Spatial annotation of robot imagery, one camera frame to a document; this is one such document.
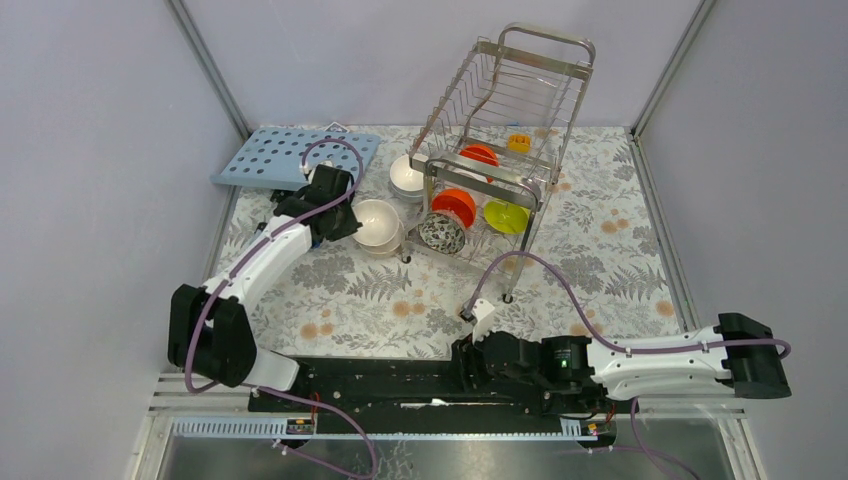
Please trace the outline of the white bowl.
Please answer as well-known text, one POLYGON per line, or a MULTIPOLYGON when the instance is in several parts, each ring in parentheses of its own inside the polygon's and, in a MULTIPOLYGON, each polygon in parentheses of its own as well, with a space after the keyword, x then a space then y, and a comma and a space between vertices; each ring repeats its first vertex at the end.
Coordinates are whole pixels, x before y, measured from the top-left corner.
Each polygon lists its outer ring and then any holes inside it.
POLYGON ((408 154, 403 154, 396 158, 390 167, 390 180, 401 182, 404 180, 421 179, 424 188, 424 175, 422 172, 415 170, 411 165, 411 160, 408 154))
POLYGON ((421 179, 404 180, 401 182, 389 181, 389 187, 393 194, 407 203, 421 203, 424 197, 423 181, 421 179))

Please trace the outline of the beige bowl with flower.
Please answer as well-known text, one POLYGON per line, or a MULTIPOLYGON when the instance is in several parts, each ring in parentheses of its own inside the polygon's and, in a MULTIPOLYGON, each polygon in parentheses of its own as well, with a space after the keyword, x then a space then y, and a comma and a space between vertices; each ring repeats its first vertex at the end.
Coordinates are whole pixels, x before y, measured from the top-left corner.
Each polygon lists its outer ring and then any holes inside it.
POLYGON ((379 246, 366 245, 360 238, 354 237, 357 244, 369 255, 377 258, 385 258, 395 254, 401 246, 403 237, 403 226, 399 225, 396 232, 392 235, 388 242, 379 246))

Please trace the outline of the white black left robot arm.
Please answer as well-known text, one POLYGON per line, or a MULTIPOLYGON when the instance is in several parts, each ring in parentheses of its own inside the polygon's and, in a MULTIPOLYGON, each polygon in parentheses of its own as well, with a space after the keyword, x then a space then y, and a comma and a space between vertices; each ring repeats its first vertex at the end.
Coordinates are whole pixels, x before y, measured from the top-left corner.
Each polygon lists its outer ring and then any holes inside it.
POLYGON ((169 363, 227 387, 270 388, 288 411, 304 407, 311 387, 298 376, 299 363, 258 347, 249 315, 296 260, 360 228, 354 191, 350 172, 318 165, 306 186, 277 196, 265 227, 230 266, 200 287, 181 285, 171 297, 169 363))

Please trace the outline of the lime green bowl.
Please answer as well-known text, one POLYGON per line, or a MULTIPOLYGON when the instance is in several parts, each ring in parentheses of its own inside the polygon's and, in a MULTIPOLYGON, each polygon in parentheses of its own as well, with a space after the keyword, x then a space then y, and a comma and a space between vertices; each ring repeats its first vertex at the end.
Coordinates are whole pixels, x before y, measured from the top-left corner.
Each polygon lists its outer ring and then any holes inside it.
POLYGON ((526 231, 530 211, 510 202, 491 200, 483 208, 483 217, 497 232, 517 235, 526 231))

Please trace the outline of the white bowl front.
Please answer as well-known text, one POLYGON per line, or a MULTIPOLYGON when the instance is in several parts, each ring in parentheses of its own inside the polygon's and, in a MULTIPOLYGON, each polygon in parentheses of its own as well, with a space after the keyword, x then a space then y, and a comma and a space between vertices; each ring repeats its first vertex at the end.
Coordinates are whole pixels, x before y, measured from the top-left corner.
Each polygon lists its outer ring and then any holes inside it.
POLYGON ((404 180, 401 182, 389 181, 389 187, 393 194, 407 203, 421 203, 424 197, 423 181, 421 179, 404 180))

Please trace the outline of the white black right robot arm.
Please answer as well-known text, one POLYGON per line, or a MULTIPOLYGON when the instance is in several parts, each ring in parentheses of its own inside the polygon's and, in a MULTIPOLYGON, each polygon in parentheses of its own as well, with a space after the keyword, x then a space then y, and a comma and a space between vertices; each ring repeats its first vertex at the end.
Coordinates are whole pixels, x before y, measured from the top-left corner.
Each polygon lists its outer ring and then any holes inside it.
POLYGON ((611 400, 713 388, 729 388, 743 399, 792 394, 782 364, 789 345, 741 313, 722 313, 716 325, 699 330, 641 339, 564 335, 528 341, 503 331, 473 331, 453 349, 451 360, 471 390, 528 386, 572 397, 589 412, 611 400))

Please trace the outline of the stainless steel dish rack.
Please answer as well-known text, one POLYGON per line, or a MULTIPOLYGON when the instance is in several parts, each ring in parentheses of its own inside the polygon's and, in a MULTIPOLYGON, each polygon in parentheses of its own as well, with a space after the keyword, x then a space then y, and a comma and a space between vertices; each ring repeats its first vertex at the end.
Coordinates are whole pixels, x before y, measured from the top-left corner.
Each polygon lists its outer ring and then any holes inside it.
POLYGON ((424 175, 424 197, 407 229, 403 260, 421 252, 457 266, 484 271, 498 256, 527 252, 562 172, 573 124, 594 73, 597 50, 582 36, 515 22, 497 38, 478 38, 409 149, 411 165, 424 175), (532 139, 527 154, 510 151, 511 135, 532 139), (472 144, 491 148, 500 166, 460 155, 472 144), (465 247, 446 255, 426 246, 417 227, 431 201, 448 188, 475 196, 477 216, 465 247), (502 200, 530 211, 524 233, 491 228, 483 208, 502 200))

